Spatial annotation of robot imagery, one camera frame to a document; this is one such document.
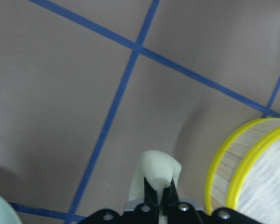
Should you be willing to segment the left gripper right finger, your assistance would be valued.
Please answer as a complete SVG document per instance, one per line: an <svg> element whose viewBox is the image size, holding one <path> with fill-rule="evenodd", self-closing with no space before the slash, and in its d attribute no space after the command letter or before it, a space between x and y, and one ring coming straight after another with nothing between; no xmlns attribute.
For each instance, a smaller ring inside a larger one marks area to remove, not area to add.
<svg viewBox="0 0 280 224"><path fill-rule="evenodd" d="M163 213L168 224L202 224L203 220L199 215L202 210L195 200L180 200L173 179L170 186L164 189Z"/></svg>

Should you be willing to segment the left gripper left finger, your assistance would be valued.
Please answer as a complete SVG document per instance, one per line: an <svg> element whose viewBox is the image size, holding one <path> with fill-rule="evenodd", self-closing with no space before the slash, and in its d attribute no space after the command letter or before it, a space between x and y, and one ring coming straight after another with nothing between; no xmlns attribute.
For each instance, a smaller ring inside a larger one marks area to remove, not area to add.
<svg viewBox="0 0 280 224"><path fill-rule="evenodd" d="M159 223L159 203L157 192L150 186L146 178L144 178L143 213L145 215L146 224Z"/></svg>

